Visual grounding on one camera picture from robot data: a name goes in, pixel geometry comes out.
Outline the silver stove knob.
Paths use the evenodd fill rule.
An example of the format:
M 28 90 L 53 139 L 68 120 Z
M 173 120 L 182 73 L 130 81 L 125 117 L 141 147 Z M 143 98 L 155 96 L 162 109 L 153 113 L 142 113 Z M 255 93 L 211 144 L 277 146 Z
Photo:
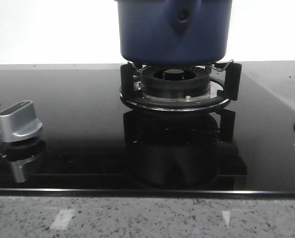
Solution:
M 0 112 L 0 140 L 11 143 L 37 137 L 43 124 L 37 119 L 33 101 L 20 101 Z

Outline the black glass gas hob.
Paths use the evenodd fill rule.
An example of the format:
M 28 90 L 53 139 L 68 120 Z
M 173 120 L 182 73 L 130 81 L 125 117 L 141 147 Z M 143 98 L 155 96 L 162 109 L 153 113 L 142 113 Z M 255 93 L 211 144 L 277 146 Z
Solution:
M 295 61 L 243 62 L 238 100 L 135 112 L 118 65 L 0 65 L 0 112 L 33 101 L 37 137 L 0 140 L 0 195 L 295 198 L 295 110 L 265 88 Z

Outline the blue cooking pot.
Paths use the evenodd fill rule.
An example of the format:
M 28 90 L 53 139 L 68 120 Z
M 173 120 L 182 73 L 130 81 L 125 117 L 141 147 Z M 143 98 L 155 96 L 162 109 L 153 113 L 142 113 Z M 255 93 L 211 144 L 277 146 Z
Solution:
M 226 53 L 230 0 L 119 0 L 124 59 L 152 66 L 211 64 Z

